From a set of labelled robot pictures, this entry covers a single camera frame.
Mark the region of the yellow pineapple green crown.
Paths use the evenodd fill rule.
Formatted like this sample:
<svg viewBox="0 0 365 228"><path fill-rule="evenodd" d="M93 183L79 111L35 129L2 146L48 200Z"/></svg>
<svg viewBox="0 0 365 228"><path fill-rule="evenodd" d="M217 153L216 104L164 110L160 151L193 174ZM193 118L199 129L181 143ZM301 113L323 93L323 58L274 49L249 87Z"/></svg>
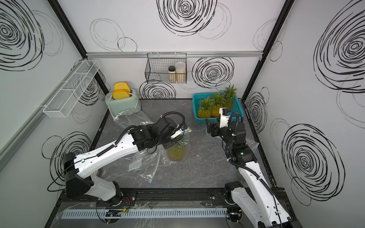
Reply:
<svg viewBox="0 0 365 228"><path fill-rule="evenodd" d="M204 100L201 100L197 117L210 118L212 107L213 107L213 100L211 99L211 97L207 97Z"/></svg>

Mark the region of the clear zip-top bag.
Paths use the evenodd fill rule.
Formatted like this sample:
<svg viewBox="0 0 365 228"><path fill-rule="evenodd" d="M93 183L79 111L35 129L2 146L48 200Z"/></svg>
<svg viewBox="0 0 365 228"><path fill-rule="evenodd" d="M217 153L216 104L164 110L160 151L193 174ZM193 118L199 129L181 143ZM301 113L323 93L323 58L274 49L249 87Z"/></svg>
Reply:
<svg viewBox="0 0 365 228"><path fill-rule="evenodd" d="M256 152L259 146L259 142L256 142L255 140L250 138L246 138L246 144L253 152Z"/></svg>
<svg viewBox="0 0 365 228"><path fill-rule="evenodd" d="M142 111L131 113L129 115L113 116L113 121L120 127L127 128L131 125L148 125L153 122L151 119Z"/></svg>
<svg viewBox="0 0 365 228"><path fill-rule="evenodd" d="M137 179L151 183L161 160L161 150L156 147L127 155L98 170L98 177L109 181Z"/></svg>

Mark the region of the blue-zip clear bag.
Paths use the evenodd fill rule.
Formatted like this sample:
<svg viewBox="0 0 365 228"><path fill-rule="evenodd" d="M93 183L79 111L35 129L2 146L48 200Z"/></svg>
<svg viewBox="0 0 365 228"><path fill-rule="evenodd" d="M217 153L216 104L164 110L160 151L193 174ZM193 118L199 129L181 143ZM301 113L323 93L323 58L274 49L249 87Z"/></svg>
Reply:
<svg viewBox="0 0 365 228"><path fill-rule="evenodd" d="M187 127L184 130L182 138L176 141L176 144L169 147L163 152L164 163L178 163L182 162L191 151L190 133L192 129Z"/></svg>

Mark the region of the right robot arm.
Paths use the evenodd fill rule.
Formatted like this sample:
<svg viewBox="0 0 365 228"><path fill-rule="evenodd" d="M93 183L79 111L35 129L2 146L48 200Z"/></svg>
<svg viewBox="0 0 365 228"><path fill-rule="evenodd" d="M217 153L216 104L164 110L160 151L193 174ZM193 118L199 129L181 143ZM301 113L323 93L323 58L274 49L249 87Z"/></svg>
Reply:
<svg viewBox="0 0 365 228"><path fill-rule="evenodd" d="M243 177L250 191L238 181L225 185L225 200L237 206L238 211L229 211L226 218L239 223L244 214L256 228L300 228L280 204L274 191L267 183L257 158L246 142L246 130L240 115L229 108L220 108L217 121L206 119L207 133L222 140L227 161Z"/></svg>

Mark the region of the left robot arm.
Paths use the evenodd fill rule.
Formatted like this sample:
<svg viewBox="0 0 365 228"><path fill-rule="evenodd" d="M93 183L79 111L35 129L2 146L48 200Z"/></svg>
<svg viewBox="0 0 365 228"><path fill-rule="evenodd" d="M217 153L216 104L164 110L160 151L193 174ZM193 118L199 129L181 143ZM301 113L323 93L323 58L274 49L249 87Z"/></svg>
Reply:
<svg viewBox="0 0 365 228"><path fill-rule="evenodd" d="M168 149L182 139L187 129L185 116L176 111L162 114L155 123L143 111L115 117L114 121L124 127L118 138L83 154L65 154L63 169L50 185L63 178L67 198L88 195L107 206L118 206L125 200L118 183L97 177L96 171L123 157L157 149L159 145Z"/></svg>

